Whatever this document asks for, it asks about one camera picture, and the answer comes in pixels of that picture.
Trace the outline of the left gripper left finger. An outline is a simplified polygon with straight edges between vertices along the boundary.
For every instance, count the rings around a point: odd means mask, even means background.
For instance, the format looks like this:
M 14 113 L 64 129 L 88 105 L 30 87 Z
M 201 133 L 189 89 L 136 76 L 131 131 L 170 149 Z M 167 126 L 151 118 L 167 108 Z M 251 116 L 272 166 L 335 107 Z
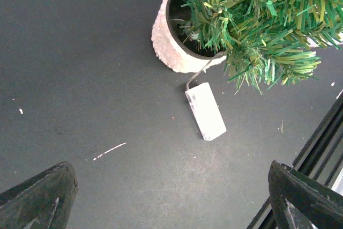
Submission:
M 1 193 L 1 228 L 66 228 L 77 192 L 73 166 L 60 162 Z

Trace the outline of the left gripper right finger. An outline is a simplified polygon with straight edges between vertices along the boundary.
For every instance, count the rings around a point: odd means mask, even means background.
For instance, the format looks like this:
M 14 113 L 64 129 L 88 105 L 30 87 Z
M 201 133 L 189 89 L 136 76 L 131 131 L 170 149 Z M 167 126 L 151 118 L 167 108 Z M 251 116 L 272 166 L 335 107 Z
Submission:
M 270 203 L 277 228 L 342 228 L 342 195 L 272 161 Z

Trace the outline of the small green christmas tree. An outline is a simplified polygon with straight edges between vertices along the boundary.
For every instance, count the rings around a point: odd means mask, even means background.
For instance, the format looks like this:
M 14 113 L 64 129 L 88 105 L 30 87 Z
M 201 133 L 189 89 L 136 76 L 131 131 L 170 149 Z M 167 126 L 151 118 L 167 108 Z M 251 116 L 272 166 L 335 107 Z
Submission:
M 163 0 L 151 41 L 175 72 L 223 63 L 237 88 L 297 84 L 316 47 L 342 44 L 342 0 Z

